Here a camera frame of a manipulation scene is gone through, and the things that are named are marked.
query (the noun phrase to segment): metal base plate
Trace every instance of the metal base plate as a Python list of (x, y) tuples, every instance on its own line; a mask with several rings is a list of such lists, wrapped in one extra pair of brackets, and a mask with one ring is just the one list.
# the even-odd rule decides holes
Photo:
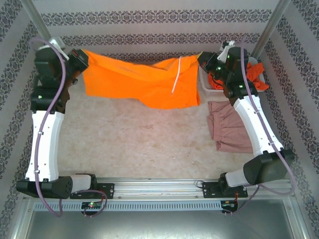
[(233, 192), (224, 193), (220, 192), (218, 182), (203, 182), (204, 198), (235, 198), (235, 193), (238, 193), (238, 198), (247, 198), (248, 193), (246, 187), (238, 186), (234, 188)]
[[(113, 199), (114, 183), (98, 183), (98, 188), (96, 190), (104, 192), (108, 199)], [(70, 199), (102, 199), (102, 194), (72, 193)]]

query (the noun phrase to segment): white string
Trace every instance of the white string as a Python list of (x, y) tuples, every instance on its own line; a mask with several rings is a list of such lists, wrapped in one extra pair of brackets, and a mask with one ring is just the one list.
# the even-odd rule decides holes
[(178, 80), (178, 77), (179, 77), (179, 72), (180, 72), (180, 60), (181, 60), (181, 56), (180, 56), (179, 59), (178, 59), (178, 71), (177, 71), (176, 79), (175, 79), (174, 86), (173, 86), (173, 89), (172, 89), (172, 91), (171, 91), (171, 94), (174, 93), (174, 90), (175, 90), (175, 87), (176, 87), (176, 84), (177, 84), (177, 80)]

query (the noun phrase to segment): beige carpet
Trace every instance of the beige carpet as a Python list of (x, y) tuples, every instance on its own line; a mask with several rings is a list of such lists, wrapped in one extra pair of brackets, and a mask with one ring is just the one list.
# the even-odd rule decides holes
[(83, 78), (69, 89), (62, 124), (60, 175), (97, 177), (218, 178), (252, 159), (252, 154), (218, 152), (208, 126), (207, 99), (178, 110), (154, 110), (138, 100), (88, 97)]

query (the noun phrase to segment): pink cloth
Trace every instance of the pink cloth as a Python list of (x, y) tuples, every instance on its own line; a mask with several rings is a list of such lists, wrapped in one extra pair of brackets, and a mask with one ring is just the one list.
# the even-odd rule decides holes
[(208, 127), (218, 151), (252, 153), (253, 147), (245, 126), (229, 102), (208, 102)]

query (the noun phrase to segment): patterned wallpaper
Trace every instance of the patterned wallpaper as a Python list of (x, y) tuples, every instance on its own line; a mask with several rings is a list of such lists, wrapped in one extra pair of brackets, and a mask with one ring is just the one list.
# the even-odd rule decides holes
[(62, 2), (34, 4), (51, 34), (62, 36), (67, 46), (146, 62), (163, 54), (218, 51), (224, 40), (239, 41), (245, 35), (251, 52), (278, 0)]
[(311, 238), (319, 238), (318, 27), (318, 2), (292, 1), (261, 55), (270, 85), (265, 113), (296, 154), (296, 197)]
[(0, 15), (0, 239), (4, 239), (21, 199), (15, 183), (24, 178), (31, 157), (29, 99), (35, 70), (28, 41), (37, 30), (18, 0), (1, 1)]

